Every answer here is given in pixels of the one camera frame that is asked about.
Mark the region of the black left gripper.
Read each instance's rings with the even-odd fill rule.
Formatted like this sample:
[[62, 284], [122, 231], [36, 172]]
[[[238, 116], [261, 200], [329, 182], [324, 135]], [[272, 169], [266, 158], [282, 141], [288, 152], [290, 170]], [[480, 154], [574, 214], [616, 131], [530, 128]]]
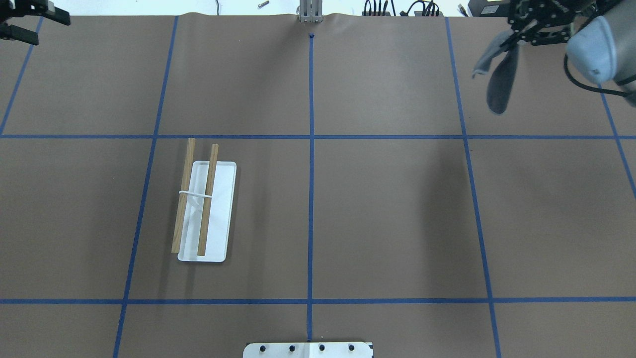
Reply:
[[70, 14], [59, 7], [49, 6], [49, 0], [1, 0], [0, 1], [0, 38], [7, 41], [19, 41], [29, 45], [39, 45], [38, 33], [7, 22], [11, 18], [41, 16], [56, 23], [69, 26]]

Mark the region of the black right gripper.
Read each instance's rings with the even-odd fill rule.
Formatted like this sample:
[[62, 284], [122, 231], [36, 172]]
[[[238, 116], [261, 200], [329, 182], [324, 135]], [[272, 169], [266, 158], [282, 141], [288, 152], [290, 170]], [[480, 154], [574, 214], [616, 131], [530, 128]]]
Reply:
[[503, 32], [502, 51], [519, 41], [533, 46], [566, 43], [574, 35], [575, 20], [597, 9], [595, 0], [511, 0]]

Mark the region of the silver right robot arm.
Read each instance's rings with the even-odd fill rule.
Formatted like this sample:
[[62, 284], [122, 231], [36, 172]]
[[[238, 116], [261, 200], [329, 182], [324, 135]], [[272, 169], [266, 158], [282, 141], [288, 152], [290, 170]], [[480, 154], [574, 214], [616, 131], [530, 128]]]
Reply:
[[633, 0], [512, 0], [510, 29], [499, 33], [473, 70], [491, 75], [486, 102], [493, 113], [507, 109], [521, 42], [564, 43], [563, 69], [578, 88], [619, 96], [635, 104], [635, 2]]

